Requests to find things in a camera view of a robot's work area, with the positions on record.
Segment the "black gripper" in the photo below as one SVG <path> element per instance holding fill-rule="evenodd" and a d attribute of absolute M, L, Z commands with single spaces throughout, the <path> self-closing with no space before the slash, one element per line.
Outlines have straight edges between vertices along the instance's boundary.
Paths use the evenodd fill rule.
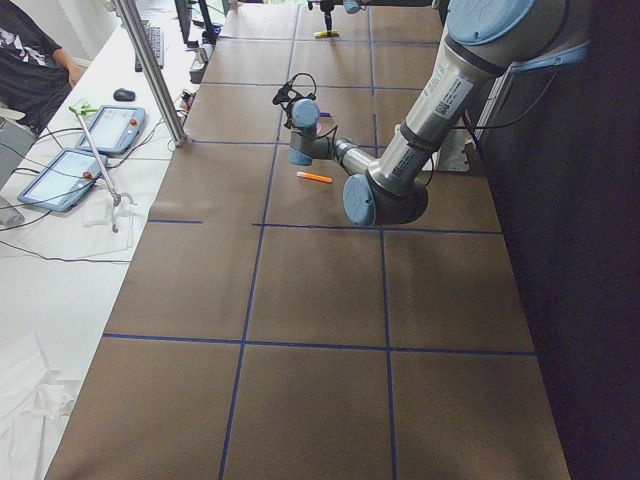
<path fill-rule="evenodd" d="M 335 9 L 334 1 L 333 0 L 309 0 L 307 2 L 307 8 L 309 11 L 312 11 L 315 6 L 318 6 L 320 11 L 323 13 L 325 30 L 332 31 L 333 30 L 332 12 Z"/>

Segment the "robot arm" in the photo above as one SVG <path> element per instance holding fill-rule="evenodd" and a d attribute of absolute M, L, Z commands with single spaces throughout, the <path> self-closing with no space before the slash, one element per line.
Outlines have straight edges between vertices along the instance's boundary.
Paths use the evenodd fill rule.
<path fill-rule="evenodd" d="M 320 11 L 322 12 L 324 18 L 324 26 L 325 29 L 322 31 L 322 34 L 327 34 L 329 36 L 334 36 L 335 32 L 333 29 L 333 17 L 332 12 L 335 10 L 337 5 L 341 5 L 344 11 L 348 15 L 357 14 L 361 11 L 366 10 L 370 7 L 394 7 L 394 8 L 419 8 L 419 7 L 430 7 L 434 10 L 440 11 L 442 7 L 445 7 L 448 2 L 447 1 L 436 1 L 436 0 L 425 0 L 425 1 L 305 1 L 307 8 L 309 11 L 312 11 L 315 6 L 318 6 Z"/>

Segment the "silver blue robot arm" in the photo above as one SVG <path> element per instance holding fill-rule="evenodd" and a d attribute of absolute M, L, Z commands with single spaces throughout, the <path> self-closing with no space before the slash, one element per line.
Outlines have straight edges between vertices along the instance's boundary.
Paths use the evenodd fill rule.
<path fill-rule="evenodd" d="M 417 176 L 488 81 L 507 71 L 557 69 L 581 62 L 589 44 L 589 1 L 452 1 L 431 78 L 374 158 L 346 138 L 319 136 L 313 95 L 289 97 L 281 88 L 291 131 L 289 160 L 309 166 L 333 160 L 349 175 L 343 206 L 358 226 L 405 224 L 426 210 Z"/>

